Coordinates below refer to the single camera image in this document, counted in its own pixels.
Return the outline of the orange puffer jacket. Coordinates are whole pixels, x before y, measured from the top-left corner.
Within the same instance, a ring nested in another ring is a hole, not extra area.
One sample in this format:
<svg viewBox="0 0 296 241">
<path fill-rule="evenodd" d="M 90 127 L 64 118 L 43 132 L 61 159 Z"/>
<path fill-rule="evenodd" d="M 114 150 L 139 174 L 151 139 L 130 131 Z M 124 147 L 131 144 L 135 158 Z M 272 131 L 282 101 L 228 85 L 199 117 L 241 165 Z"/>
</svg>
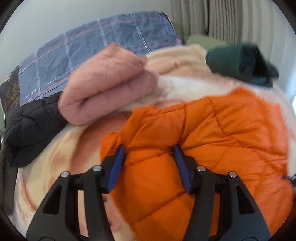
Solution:
<svg viewBox="0 0 296 241">
<path fill-rule="evenodd" d="M 102 139 L 100 156 L 119 145 L 126 160 L 111 196 L 138 240 L 181 240 L 185 234 L 194 197 L 182 186 L 174 145 L 214 173 L 236 172 L 271 235 L 292 210 L 281 107 L 243 88 L 163 109 L 137 108 L 121 131 Z"/>
</svg>

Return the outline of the brown fleece garment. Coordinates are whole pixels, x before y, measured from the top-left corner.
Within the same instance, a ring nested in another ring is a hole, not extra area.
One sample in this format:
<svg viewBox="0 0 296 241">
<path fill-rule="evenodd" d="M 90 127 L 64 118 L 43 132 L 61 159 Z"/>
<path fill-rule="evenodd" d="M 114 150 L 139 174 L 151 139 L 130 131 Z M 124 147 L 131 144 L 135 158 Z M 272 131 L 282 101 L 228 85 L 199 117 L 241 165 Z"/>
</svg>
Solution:
<svg viewBox="0 0 296 241">
<path fill-rule="evenodd" d="M 5 155 L 6 147 L 1 145 L 1 208 L 12 215 L 15 207 L 15 185 L 18 170 L 9 165 Z"/>
</svg>

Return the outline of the black puffer jacket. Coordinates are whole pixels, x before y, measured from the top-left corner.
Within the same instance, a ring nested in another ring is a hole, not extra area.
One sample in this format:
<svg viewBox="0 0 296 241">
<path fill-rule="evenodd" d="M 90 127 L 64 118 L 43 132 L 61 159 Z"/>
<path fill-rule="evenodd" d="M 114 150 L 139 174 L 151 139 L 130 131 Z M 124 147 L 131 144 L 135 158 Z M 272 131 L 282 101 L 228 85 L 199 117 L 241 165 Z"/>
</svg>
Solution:
<svg viewBox="0 0 296 241">
<path fill-rule="evenodd" d="M 4 131 L 4 157 L 14 168 L 29 165 L 67 125 L 58 109 L 61 92 L 11 111 Z"/>
</svg>

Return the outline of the dark floral pillow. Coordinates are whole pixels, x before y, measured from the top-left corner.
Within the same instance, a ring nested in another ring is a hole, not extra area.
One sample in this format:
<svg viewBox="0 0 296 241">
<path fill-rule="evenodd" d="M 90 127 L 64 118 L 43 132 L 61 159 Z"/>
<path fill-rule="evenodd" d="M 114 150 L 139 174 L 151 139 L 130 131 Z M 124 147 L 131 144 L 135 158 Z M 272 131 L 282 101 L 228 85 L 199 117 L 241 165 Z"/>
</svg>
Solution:
<svg viewBox="0 0 296 241">
<path fill-rule="evenodd" d="M 1 84 L 1 105 L 4 113 L 20 106 L 19 66 Z"/>
</svg>

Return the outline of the dark green garment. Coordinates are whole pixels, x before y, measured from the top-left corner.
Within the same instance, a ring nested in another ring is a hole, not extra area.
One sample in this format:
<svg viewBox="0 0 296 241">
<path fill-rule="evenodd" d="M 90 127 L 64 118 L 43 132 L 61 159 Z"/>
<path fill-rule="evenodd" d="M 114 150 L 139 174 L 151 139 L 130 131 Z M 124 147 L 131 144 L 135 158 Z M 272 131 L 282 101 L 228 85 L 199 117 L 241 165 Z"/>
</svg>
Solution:
<svg viewBox="0 0 296 241">
<path fill-rule="evenodd" d="M 264 58 L 256 44 L 239 43 L 207 51 L 206 63 L 211 72 L 258 86 L 273 87 L 278 69 Z"/>
</svg>

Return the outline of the pink quilted jacket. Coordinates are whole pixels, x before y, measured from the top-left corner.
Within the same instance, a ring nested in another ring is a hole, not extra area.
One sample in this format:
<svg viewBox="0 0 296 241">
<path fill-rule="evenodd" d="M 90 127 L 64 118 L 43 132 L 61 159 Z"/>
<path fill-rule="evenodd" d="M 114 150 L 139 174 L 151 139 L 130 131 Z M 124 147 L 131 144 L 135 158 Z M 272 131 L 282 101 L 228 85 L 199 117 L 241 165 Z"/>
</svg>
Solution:
<svg viewBox="0 0 296 241">
<path fill-rule="evenodd" d="M 86 125 L 156 91 L 159 74 L 146 62 L 146 56 L 110 44 L 70 75 L 58 102 L 61 115 Z"/>
</svg>

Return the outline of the cream fleece blanket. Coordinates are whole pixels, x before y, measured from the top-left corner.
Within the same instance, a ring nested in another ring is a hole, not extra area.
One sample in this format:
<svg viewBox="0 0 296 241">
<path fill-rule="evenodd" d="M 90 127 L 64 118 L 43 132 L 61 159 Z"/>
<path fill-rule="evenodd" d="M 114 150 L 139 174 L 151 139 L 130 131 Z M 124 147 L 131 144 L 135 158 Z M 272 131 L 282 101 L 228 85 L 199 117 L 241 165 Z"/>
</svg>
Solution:
<svg viewBox="0 0 296 241">
<path fill-rule="evenodd" d="M 167 47 L 147 56 L 145 68 L 159 74 L 156 91 L 86 125 L 67 124 L 29 165 L 18 170 L 15 207 L 11 221 L 22 235 L 50 190 L 64 171 L 72 175 L 100 165 L 102 139 L 123 129 L 137 108 L 159 109 L 185 104 L 209 96 L 224 96 L 238 88 L 255 94 L 266 102 L 281 107 L 289 138 L 287 176 L 295 173 L 295 113 L 285 95 L 277 88 L 243 83 L 212 73 L 206 64 L 206 51 L 199 45 Z M 104 205 L 116 240 L 138 240 L 121 215 L 110 192 L 103 196 Z M 84 211 L 84 194 L 78 192 L 80 233 L 88 235 Z"/>
</svg>

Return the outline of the blue plaid pillow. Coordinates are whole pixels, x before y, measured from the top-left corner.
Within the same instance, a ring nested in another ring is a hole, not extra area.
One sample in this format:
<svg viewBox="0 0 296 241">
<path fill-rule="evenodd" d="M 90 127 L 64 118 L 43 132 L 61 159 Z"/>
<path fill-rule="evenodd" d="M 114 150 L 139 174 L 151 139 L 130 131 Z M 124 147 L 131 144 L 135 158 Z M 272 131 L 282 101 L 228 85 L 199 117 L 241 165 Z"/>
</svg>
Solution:
<svg viewBox="0 0 296 241">
<path fill-rule="evenodd" d="M 165 14 L 128 13 L 98 19 L 49 41 L 19 65 L 20 105 L 62 91 L 84 61 L 118 43 L 137 55 L 181 44 Z"/>
</svg>

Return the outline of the green pillow right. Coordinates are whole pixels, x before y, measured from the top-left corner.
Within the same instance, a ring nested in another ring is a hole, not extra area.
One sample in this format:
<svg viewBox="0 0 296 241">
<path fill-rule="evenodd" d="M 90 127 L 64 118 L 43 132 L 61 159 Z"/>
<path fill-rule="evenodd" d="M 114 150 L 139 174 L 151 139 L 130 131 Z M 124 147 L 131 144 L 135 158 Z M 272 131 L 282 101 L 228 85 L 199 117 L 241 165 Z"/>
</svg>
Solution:
<svg viewBox="0 0 296 241">
<path fill-rule="evenodd" d="M 226 42 L 209 37 L 207 35 L 191 35 L 187 39 L 186 45 L 191 45 L 191 44 L 199 44 L 206 50 L 228 45 Z"/>
</svg>

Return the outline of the grey pleated curtain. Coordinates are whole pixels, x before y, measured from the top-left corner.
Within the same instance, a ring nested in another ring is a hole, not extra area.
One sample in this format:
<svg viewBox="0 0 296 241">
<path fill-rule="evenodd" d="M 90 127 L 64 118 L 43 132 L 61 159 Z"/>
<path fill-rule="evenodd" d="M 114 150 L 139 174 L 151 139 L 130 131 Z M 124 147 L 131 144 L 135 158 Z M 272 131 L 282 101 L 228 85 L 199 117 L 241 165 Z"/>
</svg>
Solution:
<svg viewBox="0 0 296 241">
<path fill-rule="evenodd" d="M 183 42 L 205 35 L 234 44 L 261 45 L 275 30 L 273 1 L 171 1 L 172 22 Z"/>
</svg>

